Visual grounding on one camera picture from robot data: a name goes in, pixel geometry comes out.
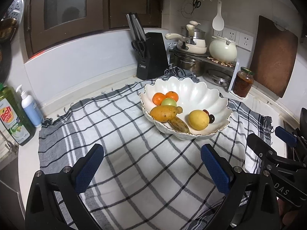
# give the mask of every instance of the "power socket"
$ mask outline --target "power socket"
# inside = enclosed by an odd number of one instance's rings
[[[231,40],[231,41],[235,41],[235,37],[237,35],[237,31],[236,30],[232,30],[230,28],[227,28],[227,32],[226,32],[226,38],[228,40]]]
[[[221,30],[221,31],[214,30],[213,36],[223,37],[223,30]]]
[[[251,51],[251,48],[253,47],[253,41],[254,37],[248,34],[246,35],[244,33],[240,33],[239,47]]]

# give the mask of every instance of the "wooden cutting board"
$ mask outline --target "wooden cutting board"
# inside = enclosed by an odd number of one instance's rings
[[[254,79],[279,97],[283,97],[289,83],[298,38],[288,30],[279,30],[274,22],[259,16],[259,26],[250,70]]]

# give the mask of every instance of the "yellow lemon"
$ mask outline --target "yellow lemon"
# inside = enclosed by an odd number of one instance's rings
[[[194,110],[189,114],[190,125],[198,131],[205,129],[209,124],[209,116],[202,110]]]

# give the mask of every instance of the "blue gripper pad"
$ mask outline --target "blue gripper pad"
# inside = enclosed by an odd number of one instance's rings
[[[284,141],[286,144],[288,144],[290,147],[296,147],[297,146],[296,137],[293,136],[288,131],[286,131],[284,128],[277,126],[275,128],[275,135],[278,138],[280,138],[282,141]]]
[[[83,166],[75,178],[75,191],[77,194],[86,191],[103,160],[103,156],[103,147],[100,144],[95,144],[85,157],[76,162],[77,164],[80,161],[81,166]]]
[[[209,147],[212,148],[210,144],[205,144],[201,148],[201,159],[204,165],[206,166],[212,180],[214,181],[217,190],[227,196],[230,191],[229,187],[230,178],[223,170],[223,168],[221,167],[217,159],[214,157],[214,155],[211,153],[211,151],[208,149],[207,145],[209,145]]]

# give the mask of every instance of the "fruit bowl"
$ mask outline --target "fruit bowl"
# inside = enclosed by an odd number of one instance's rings
[[[166,94],[169,91],[174,91],[178,94],[177,106],[181,106],[183,112],[177,114],[177,117],[188,125],[191,134],[176,131],[170,123],[161,123],[149,115],[152,108],[156,107],[152,102],[152,97],[155,93]],[[190,78],[178,80],[175,77],[170,77],[167,81],[157,79],[153,85],[145,85],[145,92],[140,94],[140,98],[145,117],[150,122],[153,122],[159,131],[174,134],[181,140],[208,139],[226,128],[230,123],[229,117],[232,110],[227,108],[227,99],[220,97],[218,89],[209,89],[205,82],[194,83]],[[193,110],[204,109],[213,114],[215,120],[205,129],[197,131],[189,125],[188,115]]]

